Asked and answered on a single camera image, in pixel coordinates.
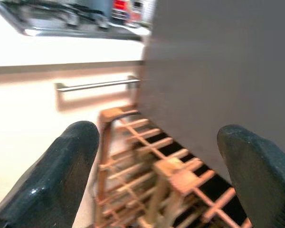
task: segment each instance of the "kitchen cabinet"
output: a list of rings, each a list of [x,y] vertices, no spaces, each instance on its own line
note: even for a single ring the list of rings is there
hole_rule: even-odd
[[[99,127],[100,110],[127,105],[133,94],[125,85],[115,85],[57,96],[54,83],[73,86],[116,81],[135,75],[139,67],[136,61],[0,67],[0,202],[70,124],[89,120]],[[87,227],[91,219],[88,184],[74,227]]]

